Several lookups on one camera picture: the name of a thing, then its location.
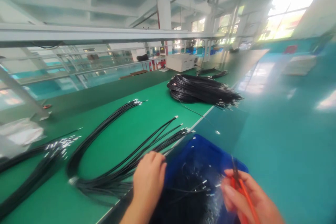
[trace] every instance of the coiled black cable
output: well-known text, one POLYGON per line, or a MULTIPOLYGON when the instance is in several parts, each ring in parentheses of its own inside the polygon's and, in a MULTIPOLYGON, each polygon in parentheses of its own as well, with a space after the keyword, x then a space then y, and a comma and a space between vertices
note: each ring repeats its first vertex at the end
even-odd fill
POLYGON ((182 103, 205 102, 221 109, 229 109, 242 99, 227 85, 211 78, 175 75, 167 84, 170 96, 182 103))
POLYGON ((211 72, 219 72, 219 70, 217 68, 200 69, 200 70, 196 71, 196 76, 204 75, 204 74, 209 74, 211 72))
POLYGON ((180 131, 168 137, 166 140, 159 143, 159 141, 161 141, 164 137, 171 134, 178 127, 180 127, 179 125, 168 131, 167 133, 163 134, 167 127, 177 118, 176 116, 164 125, 162 125, 160 128, 158 128, 131 154, 129 154, 124 160, 111 168, 109 171, 94 179, 80 178, 78 176, 79 163, 88 147, 93 143, 97 136, 107 126, 114 122, 119 116, 121 116, 127 110, 140 104, 140 102, 135 100, 126 103, 124 106, 117 109, 81 143, 81 145, 72 154, 68 162, 66 173, 69 178, 70 184, 73 184, 80 190, 82 194, 95 200, 100 204, 111 205, 110 202, 93 197, 94 195, 114 196, 117 198, 122 198, 127 192, 129 192, 129 190, 131 190, 132 182, 125 182, 125 180, 130 178, 134 174, 135 168, 137 167, 139 161, 145 153, 150 150, 160 152, 190 132, 187 129, 181 129, 180 131))

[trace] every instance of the column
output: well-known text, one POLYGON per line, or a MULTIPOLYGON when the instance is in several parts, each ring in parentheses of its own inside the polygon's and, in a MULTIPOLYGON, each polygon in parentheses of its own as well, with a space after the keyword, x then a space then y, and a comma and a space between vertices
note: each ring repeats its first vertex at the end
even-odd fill
MULTIPOLYGON (((159 22, 159 29, 171 30, 172 17, 170 15, 170 0, 157 0, 157 19, 159 22)), ((166 55, 171 54, 173 51, 173 42, 165 42, 166 55)))

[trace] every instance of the white plastic bag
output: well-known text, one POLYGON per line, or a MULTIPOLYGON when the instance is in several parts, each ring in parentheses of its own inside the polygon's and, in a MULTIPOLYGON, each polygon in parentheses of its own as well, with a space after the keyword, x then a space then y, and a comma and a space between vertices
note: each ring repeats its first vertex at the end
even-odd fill
POLYGON ((0 126, 0 135, 16 145, 27 145, 42 139, 43 128, 29 118, 23 118, 0 126))

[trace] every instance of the right hand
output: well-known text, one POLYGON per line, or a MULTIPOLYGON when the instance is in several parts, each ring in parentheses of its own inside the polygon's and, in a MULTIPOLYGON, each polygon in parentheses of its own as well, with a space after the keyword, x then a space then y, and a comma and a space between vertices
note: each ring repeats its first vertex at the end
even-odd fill
MULTIPOLYGON (((227 211, 237 211, 240 221, 242 221, 242 215, 245 215, 250 224, 255 224, 245 196, 231 187, 233 170, 229 169, 224 172, 226 177, 222 181, 221 189, 227 211)), ((285 222, 276 205, 271 201, 251 175, 242 171, 238 171, 238 174, 245 184, 246 190, 251 198, 261 224, 284 224, 285 222)))

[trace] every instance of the left hand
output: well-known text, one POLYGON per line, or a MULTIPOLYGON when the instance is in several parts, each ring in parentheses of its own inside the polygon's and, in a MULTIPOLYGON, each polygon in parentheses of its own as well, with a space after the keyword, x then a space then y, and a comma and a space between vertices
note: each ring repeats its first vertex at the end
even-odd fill
POLYGON ((162 154, 149 152, 134 173, 133 202, 139 202, 145 211, 153 212, 161 196, 167 166, 165 160, 162 154))

